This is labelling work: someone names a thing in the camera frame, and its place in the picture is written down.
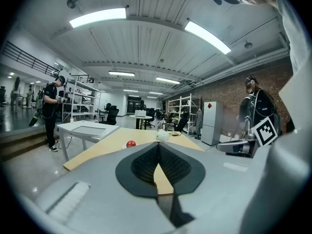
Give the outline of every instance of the door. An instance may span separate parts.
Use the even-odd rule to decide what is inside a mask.
[[[207,126],[215,126],[216,102],[205,102],[203,124]]]
[[[215,128],[207,125],[203,125],[202,131],[201,131],[201,141],[208,144],[208,145],[214,145],[214,132]]]

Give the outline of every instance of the white refrigerator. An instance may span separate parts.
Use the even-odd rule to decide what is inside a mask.
[[[223,120],[223,105],[216,101],[205,102],[201,141],[208,145],[220,141]]]

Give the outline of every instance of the brick wall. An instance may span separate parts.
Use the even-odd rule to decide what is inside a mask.
[[[267,90],[274,98],[278,111],[281,114],[281,128],[285,133],[286,123],[289,121],[290,116],[278,92],[292,75],[293,69],[290,59],[285,58],[166,99],[166,108],[168,108],[168,100],[178,99],[180,96],[186,97],[190,93],[194,96],[201,95],[202,106],[207,101],[218,101],[224,106],[222,134],[227,136],[228,133],[231,133],[232,135],[237,127],[236,116],[239,114],[239,106],[247,95],[244,85],[245,78],[254,76],[260,87]]]

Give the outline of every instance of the ceiling light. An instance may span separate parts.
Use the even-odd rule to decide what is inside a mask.
[[[176,81],[176,80],[169,80],[169,79],[160,78],[160,77],[157,77],[156,80],[163,80],[163,81],[171,82],[171,83],[174,83],[174,84],[180,84],[179,81]]]
[[[149,92],[150,94],[155,94],[155,95],[163,95],[162,93],[156,93],[156,92]]]
[[[127,92],[138,92],[136,90],[128,90],[128,89],[124,89],[123,91],[127,91]]]
[[[129,72],[116,72],[116,71],[108,71],[110,75],[116,75],[116,76],[135,76],[134,73]]]
[[[76,19],[69,21],[73,28],[78,26],[92,23],[96,21],[102,20],[111,20],[111,19],[125,19],[126,18],[126,9],[119,8],[119,9],[110,9],[110,10],[101,10],[97,12],[93,12]]]
[[[211,34],[208,30],[205,30],[204,28],[200,27],[199,25],[191,21],[186,25],[185,30],[209,42],[211,45],[216,47],[224,54],[227,54],[231,51],[229,47],[225,45],[220,39]]]

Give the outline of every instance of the light wood desk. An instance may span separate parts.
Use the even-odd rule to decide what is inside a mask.
[[[119,128],[105,139],[63,164],[63,167],[70,171],[91,158],[120,151],[122,145],[127,143],[129,140],[134,140],[137,145],[160,141],[156,139],[156,131]],[[203,151],[199,146],[186,138],[184,135],[170,136],[168,142]],[[159,195],[173,193],[173,188],[160,168],[160,165],[157,165],[155,169],[154,181],[157,185]]]

